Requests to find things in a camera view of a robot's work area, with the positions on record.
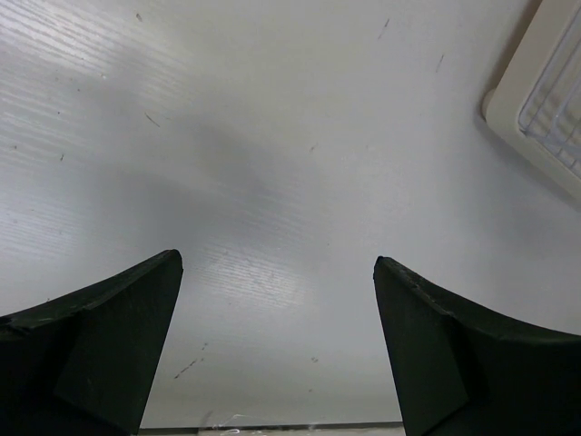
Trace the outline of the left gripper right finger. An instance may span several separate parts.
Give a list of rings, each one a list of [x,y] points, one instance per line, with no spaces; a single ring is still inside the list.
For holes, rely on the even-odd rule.
[[[373,281],[408,435],[577,435],[580,339],[380,257]]]

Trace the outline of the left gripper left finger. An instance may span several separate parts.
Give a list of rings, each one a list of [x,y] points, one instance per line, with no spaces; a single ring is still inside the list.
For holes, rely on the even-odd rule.
[[[167,250],[1,318],[4,435],[134,435],[182,281]]]

